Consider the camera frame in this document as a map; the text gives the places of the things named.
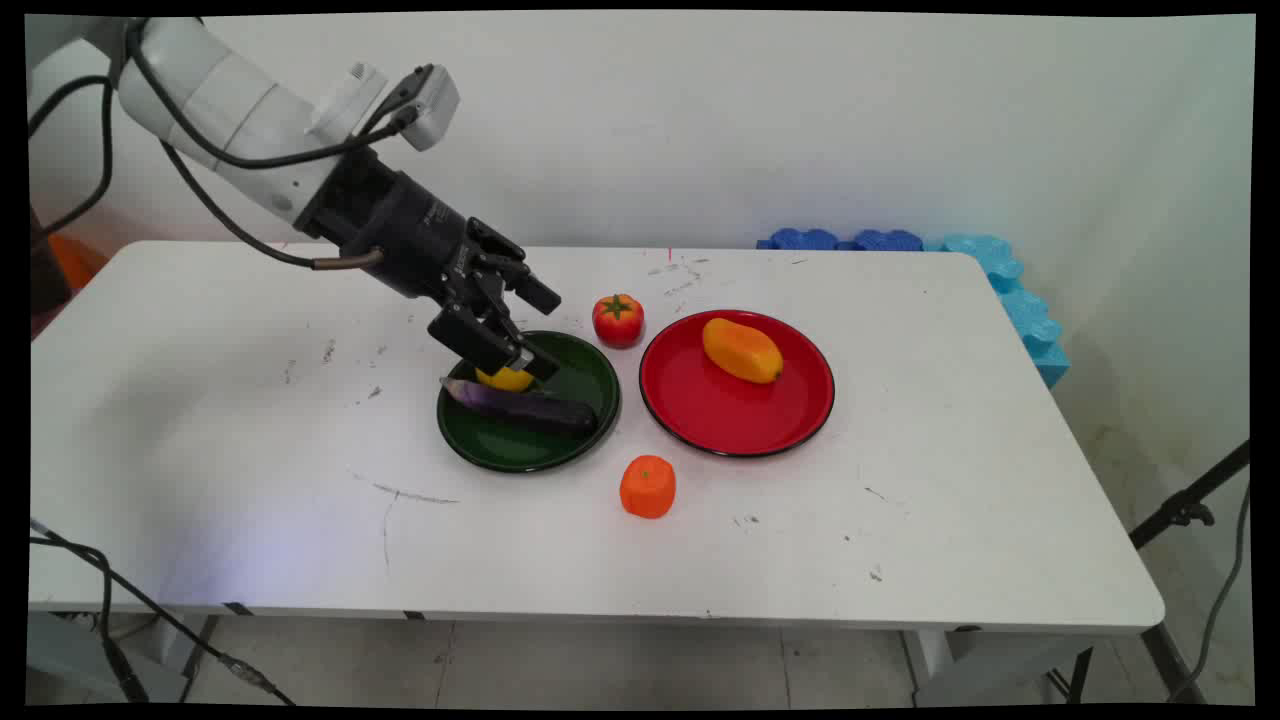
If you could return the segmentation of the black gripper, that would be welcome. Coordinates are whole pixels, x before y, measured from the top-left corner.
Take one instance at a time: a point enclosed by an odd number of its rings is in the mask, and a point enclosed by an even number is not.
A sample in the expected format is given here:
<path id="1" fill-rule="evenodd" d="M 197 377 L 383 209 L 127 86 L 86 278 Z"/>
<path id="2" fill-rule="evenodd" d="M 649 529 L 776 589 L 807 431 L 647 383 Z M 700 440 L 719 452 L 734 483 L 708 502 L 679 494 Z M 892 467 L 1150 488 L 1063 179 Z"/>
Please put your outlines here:
<path id="1" fill-rule="evenodd" d="M 438 302 L 428 333 L 474 368 L 493 375 L 506 366 L 538 380 L 561 369 L 504 301 L 504 292 L 515 292 L 543 315 L 562 304 L 534 274 L 525 250 L 389 168 L 371 147 L 340 158 L 294 227 L 334 243 L 342 258 L 380 250 L 381 260 L 366 272 L 407 299 Z"/>

